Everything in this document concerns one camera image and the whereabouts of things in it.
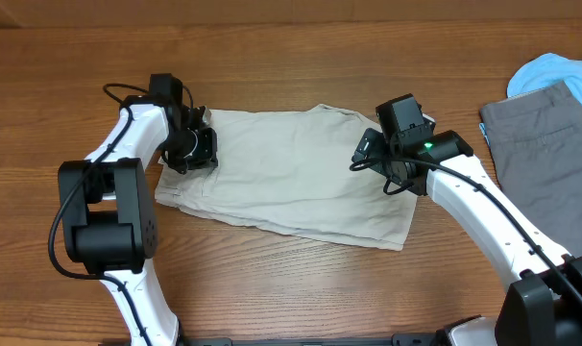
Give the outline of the grey shorts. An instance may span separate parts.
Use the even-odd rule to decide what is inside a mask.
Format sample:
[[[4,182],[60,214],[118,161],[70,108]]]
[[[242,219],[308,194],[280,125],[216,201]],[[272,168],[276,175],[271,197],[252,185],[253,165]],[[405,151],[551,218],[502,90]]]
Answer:
[[[480,110],[503,193],[582,256],[582,105],[563,82]]]

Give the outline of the light blue garment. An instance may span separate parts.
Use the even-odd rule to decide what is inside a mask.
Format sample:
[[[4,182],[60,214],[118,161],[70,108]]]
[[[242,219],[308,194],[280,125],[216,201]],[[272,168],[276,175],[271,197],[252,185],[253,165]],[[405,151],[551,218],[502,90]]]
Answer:
[[[546,53],[523,65],[509,81],[508,98],[564,82],[582,105],[582,61]]]

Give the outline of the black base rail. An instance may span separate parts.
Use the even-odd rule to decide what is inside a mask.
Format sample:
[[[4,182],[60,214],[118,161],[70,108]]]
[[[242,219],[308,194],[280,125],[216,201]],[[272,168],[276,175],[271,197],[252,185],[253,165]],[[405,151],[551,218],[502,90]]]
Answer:
[[[230,338],[181,338],[180,346],[437,346],[436,334],[394,334],[376,338],[304,338],[232,340]]]

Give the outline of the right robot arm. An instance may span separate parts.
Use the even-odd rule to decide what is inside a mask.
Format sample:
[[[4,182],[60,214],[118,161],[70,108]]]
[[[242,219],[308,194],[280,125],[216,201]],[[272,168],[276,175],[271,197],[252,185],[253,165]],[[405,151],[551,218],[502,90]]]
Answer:
[[[432,334],[396,334],[395,345],[582,345],[582,257],[534,226],[499,190],[472,147],[406,94],[376,107],[378,130],[359,141],[350,169],[385,177],[383,191],[427,196],[464,229],[496,269],[506,295],[499,315]]]

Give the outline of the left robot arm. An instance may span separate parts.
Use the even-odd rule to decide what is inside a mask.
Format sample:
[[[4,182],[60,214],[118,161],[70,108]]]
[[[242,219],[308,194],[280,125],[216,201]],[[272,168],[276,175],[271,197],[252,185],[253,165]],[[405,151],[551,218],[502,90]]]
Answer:
[[[145,171],[154,160],[181,175],[217,167],[217,134],[208,108],[195,107],[189,88],[170,73],[130,91],[117,101],[118,122],[101,146],[59,168],[61,205],[48,256],[64,277],[105,286],[129,344],[185,345],[154,267],[158,225]]]

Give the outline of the beige khaki shorts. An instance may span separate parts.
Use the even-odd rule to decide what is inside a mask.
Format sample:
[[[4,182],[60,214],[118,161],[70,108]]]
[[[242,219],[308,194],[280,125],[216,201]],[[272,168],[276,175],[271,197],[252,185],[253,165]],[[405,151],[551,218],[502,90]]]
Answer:
[[[218,165],[180,174],[165,167],[164,206],[232,226],[399,251],[417,197],[387,196],[372,170],[350,171],[352,154],[377,123],[357,111],[214,110]]]

